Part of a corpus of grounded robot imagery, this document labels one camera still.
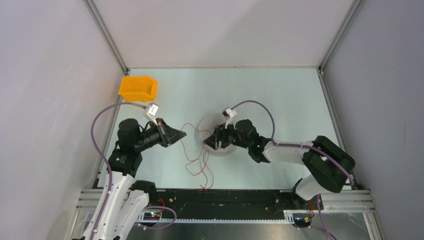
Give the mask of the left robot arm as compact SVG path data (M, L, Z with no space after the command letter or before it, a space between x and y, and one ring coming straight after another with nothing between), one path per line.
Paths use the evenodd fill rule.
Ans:
M144 208L158 202L156 185L136 180L142 152L154 146L170 147L186 137L186 132L170 127L162 118L141 127L134 118L118 125L118 140L107 160L105 184L83 240L125 240Z

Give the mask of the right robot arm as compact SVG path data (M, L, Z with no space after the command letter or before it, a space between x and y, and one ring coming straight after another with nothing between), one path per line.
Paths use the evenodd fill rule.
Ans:
M310 175L292 188L291 204L304 209L323 193L340 193L347 181L354 183L355 160L329 138L319 135L307 142L276 142L257 132L248 119L217 125L202 141L213 150L235 146L246 149L256 163L292 163L305 166Z

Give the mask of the white perforated cable spool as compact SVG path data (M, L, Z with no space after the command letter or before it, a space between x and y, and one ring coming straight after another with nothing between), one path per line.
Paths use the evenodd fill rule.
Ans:
M205 145L203 141L208 138L211 134L214 133L215 127L220 124L224 124L226 118L221 113L214 113L207 115L199 124L199 141L204 145L205 149L209 151L210 155L216 157L226 157L235 152L236 147L230 145L227 148L220 148L218 150L213 149L212 147Z

